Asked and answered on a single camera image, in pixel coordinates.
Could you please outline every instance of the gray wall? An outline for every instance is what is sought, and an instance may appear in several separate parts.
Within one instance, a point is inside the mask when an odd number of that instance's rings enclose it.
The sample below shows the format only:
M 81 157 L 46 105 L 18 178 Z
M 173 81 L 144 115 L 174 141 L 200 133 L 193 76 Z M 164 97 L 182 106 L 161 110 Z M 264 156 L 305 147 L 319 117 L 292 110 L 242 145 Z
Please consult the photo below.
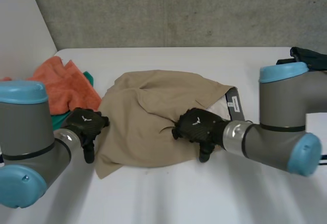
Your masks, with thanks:
M 36 0 L 58 49 L 299 46 L 327 53 L 327 0 Z

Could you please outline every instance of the black object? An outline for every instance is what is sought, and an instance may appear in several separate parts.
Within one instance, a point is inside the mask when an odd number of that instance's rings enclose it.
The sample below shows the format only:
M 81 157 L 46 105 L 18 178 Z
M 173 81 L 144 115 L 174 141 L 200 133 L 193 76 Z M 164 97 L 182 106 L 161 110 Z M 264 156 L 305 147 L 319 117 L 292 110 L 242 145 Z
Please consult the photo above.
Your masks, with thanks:
M 321 155 L 321 160 L 327 160 L 327 155 Z
M 22 154 L 22 155 L 15 155 L 15 156 L 6 155 L 6 154 L 3 153 L 2 157 L 3 157 L 3 159 L 9 160 L 9 161 L 19 161 L 19 160 L 32 159 L 32 158 L 35 158 L 37 156 L 41 156 L 43 154 L 46 154 L 47 152 L 51 151 L 54 147 L 55 147 L 55 142 L 53 142 L 50 146 L 48 146 L 48 147 L 46 147 L 44 149 L 41 149 L 39 151 L 26 153 L 26 154 Z
M 287 64 L 294 62 L 304 62 L 310 71 L 327 71 L 327 55 L 317 52 L 301 49 L 298 47 L 291 48 L 291 59 L 280 59 L 276 64 Z
M 192 108 L 179 117 L 172 134 L 176 140 L 185 138 L 191 143 L 199 143 L 199 161 L 204 163 L 209 160 L 216 145 L 223 147 L 222 135 L 228 123 L 209 111 Z
M 74 132 L 81 141 L 86 163 L 91 164 L 95 159 L 94 143 L 96 136 L 104 127 L 109 126 L 109 119 L 101 116 L 100 111 L 75 108 L 65 119 L 62 128 Z
M 260 127 L 269 130 L 269 131 L 275 131 L 275 132 L 301 132 L 305 131 L 306 126 L 298 126 L 298 127 L 275 127 L 270 125 L 265 125 L 263 123 L 260 123 Z

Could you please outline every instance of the black glove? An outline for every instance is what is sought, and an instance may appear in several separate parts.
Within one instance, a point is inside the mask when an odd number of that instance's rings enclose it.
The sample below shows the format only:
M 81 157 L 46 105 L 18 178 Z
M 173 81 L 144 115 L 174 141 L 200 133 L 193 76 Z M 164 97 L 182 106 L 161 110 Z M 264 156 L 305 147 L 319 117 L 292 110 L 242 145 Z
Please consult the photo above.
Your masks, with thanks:
M 200 144 L 199 161 L 204 163 L 209 160 L 210 154 L 216 145 L 222 145 L 222 133 L 220 128 L 225 127 L 229 121 L 206 110 L 192 108 L 179 117 L 172 129 L 174 139 L 185 138 L 190 142 Z
M 100 111 L 75 108 L 65 119 L 61 128 L 74 132 L 81 141 L 86 163 L 91 164 L 95 159 L 94 139 L 104 127 L 109 126 L 109 119 L 102 117 Z

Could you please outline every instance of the white tabletop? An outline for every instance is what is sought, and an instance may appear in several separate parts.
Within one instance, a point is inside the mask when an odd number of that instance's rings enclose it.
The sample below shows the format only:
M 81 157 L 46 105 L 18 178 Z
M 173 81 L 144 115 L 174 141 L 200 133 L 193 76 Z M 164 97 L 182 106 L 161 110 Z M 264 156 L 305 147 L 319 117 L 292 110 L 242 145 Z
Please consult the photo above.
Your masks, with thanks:
M 289 58 L 289 48 L 67 49 L 56 55 L 89 71 L 101 96 L 124 72 L 153 69 L 235 85 L 245 118 L 258 122 L 259 68 Z M 326 118 L 308 116 L 308 131 L 321 138 L 325 152 Z M 1 206 L 0 219 L 4 224 L 326 223 L 327 166 L 305 178 L 219 151 L 205 164 L 123 167 L 100 180 L 79 153 L 35 205 Z

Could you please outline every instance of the beige t-shirt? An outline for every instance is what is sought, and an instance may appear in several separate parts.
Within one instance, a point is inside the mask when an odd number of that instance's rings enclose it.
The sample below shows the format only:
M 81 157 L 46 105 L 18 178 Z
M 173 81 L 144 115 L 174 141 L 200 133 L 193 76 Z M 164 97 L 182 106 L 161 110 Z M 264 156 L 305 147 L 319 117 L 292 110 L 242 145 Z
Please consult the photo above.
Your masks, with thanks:
M 99 178 L 123 165 L 160 167 L 198 157 L 196 143 L 173 139 L 174 122 L 193 107 L 207 109 L 231 87 L 187 72 L 123 74 L 99 107 L 110 121 L 98 136 Z

